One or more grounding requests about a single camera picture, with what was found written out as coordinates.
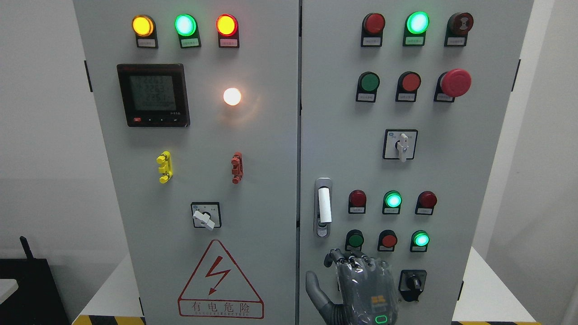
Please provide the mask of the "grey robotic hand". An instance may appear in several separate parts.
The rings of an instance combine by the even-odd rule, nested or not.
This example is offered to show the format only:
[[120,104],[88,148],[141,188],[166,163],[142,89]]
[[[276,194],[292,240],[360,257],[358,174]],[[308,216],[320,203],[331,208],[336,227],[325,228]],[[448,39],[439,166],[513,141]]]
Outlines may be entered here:
[[324,265],[335,264],[342,304],[321,290],[316,274],[306,272],[306,292],[327,325],[394,325],[398,296],[390,266],[380,258],[354,250],[345,255],[332,249]]

